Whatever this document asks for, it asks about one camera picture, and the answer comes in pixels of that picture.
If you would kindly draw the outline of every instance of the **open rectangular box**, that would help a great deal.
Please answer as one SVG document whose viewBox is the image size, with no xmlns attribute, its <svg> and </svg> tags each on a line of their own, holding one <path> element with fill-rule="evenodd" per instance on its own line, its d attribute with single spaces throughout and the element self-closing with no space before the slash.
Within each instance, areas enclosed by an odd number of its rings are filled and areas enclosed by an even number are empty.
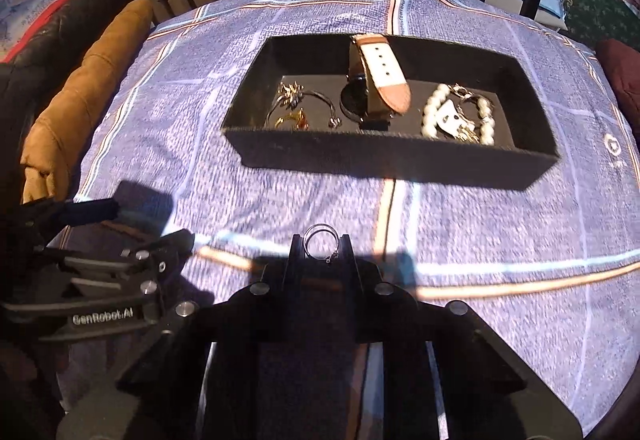
<svg viewBox="0 0 640 440">
<path fill-rule="evenodd" d="M 513 57 L 455 44 L 386 36 L 412 92 L 409 111 L 389 130 L 361 131 L 339 110 L 349 63 L 348 34 L 268 39 L 229 107 L 222 131 L 252 168 L 524 190 L 558 160 L 553 133 L 532 85 Z M 278 85 L 297 81 L 332 100 L 342 125 L 329 129 L 329 107 L 305 97 L 308 131 L 265 127 Z M 438 83 L 465 86 L 494 104 L 495 146 L 422 137 L 422 108 Z M 278 108 L 271 122 L 284 113 Z"/>
</svg>

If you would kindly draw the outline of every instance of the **gold ring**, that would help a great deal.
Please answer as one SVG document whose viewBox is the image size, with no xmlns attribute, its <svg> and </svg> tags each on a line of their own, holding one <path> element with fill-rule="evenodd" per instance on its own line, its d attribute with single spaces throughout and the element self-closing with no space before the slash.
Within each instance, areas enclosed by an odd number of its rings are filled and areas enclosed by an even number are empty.
<svg viewBox="0 0 640 440">
<path fill-rule="evenodd" d="M 306 115 L 302 108 L 298 109 L 297 111 L 287 113 L 285 116 L 281 116 L 276 120 L 276 123 L 273 125 L 273 127 L 277 129 L 287 120 L 293 120 L 296 123 L 296 125 L 293 127 L 294 131 L 306 131 L 306 129 L 309 129 L 309 123 L 306 121 Z"/>
</svg>

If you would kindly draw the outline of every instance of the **watch face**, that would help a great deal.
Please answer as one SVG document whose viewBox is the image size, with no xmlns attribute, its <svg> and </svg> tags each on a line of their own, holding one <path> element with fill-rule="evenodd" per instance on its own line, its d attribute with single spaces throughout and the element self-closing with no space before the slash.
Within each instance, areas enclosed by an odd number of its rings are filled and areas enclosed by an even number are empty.
<svg viewBox="0 0 640 440">
<path fill-rule="evenodd" d="M 340 93 L 340 109 L 356 123 L 367 115 L 367 80 L 364 74 L 353 77 Z"/>
</svg>

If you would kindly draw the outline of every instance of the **silver ring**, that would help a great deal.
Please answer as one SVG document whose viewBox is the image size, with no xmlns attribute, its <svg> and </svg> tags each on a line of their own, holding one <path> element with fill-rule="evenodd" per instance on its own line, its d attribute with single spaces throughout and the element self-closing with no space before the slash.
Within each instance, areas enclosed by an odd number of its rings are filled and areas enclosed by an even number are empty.
<svg viewBox="0 0 640 440">
<path fill-rule="evenodd" d="M 307 248 L 311 238 L 320 232 L 328 232 L 335 239 L 335 249 L 327 257 L 316 257 L 313 254 L 311 254 Z M 338 233 L 335 231 L 334 227 L 326 223 L 316 223 L 315 225 L 312 225 L 311 227 L 306 229 L 305 235 L 302 238 L 302 246 L 305 249 L 305 254 L 307 254 L 309 257 L 316 259 L 318 261 L 324 261 L 325 263 L 331 263 L 332 260 L 338 256 L 339 243 L 340 243 L 340 238 L 338 237 Z"/>
</svg>

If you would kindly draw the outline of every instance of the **jewelry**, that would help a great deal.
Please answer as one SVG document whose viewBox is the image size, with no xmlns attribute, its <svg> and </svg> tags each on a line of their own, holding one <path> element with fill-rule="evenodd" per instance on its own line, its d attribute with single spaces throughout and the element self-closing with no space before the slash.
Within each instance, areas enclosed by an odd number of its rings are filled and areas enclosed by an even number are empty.
<svg viewBox="0 0 640 440">
<path fill-rule="evenodd" d="M 280 83 L 280 85 L 278 86 L 278 97 L 276 98 L 276 100 L 274 100 L 273 104 L 271 104 L 271 109 L 267 114 L 267 121 L 265 125 L 269 126 L 271 115 L 273 115 L 273 112 L 278 106 L 284 107 L 286 109 L 294 109 L 306 95 L 311 95 L 319 98 L 329 106 L 329 109 L 331 110 L 331 117 L 329 118 L 330 129 L 335 129 L 342 125 L 342 120 L 340 120 L 340 118 L 336 116 L 334 103 L 331 102 L 329 97 L 324 96 L 324 94 L 320 93 L 319 91 L 314 91 L 311 89 L 305 90 L 304 86 L 301 86 L 297 82 L 289 84 L 289 86 L 286 86 L 282 82 Z"/>
<path fill-rule="evenodd" d="M 302 108 L 298 109 L 297 111 L 287 113 L 285 116 L 281 116 L 280 118 L 278 118 L 276 120 L 276 123 L 273 125 L 274 129 L 280 127 L 286 120 L 293 120 L 296 123 L 293 127 L 294 131 L 306 131 L 307 129 L 309 129 L 309 124 L 306 121 L 306 115 Z"/>
<path fill-rule="evenodd" d="M 444 102 L 450 92 L 460 97 L 457 107 L 453 106 L 451 100 Z M 479 138 L 474 133 L 476 124 L 469 120 L 462 111 L 462 103 L 468 100 L 475 100 L 478 106 L 478 115 L 481 121 Z M 492 117 L 492 109 L 491 103 L 484 96 L 472 93 L 466 87 L 458 84 L 454 86 L 438 84 L 424 106 L 421 133 L 429 138 L 437 138 L 437 124 L 444 132 L 459 140 L 494 145 L 495 120 Z"/>
<path fill-rule="evenodd" d="M 320 232 L 327 232 L 331 234 L 335 240 L 334 251 L 331 254 L 329 254 L 327 257 L 316 257 L 313 254 L 311 254 L 308 249 L 308 244 L 311 238 Z M 305 254 L 307 254 L 309 257 L 316 259 L 318 261 L 324 261 L 325 263 L 331 263 L 332 260 L 338 256 L 339 245 L 340 245 L 340 238 L 338 238 L 338 233 L 336 232 L 334 227 L 326 223 L 316 223 L 315 225 L 312 225 L 311 227 L 306 229 L 305 235 L 302 238 L 302 246 L 305 249 Z"/>
</svg>

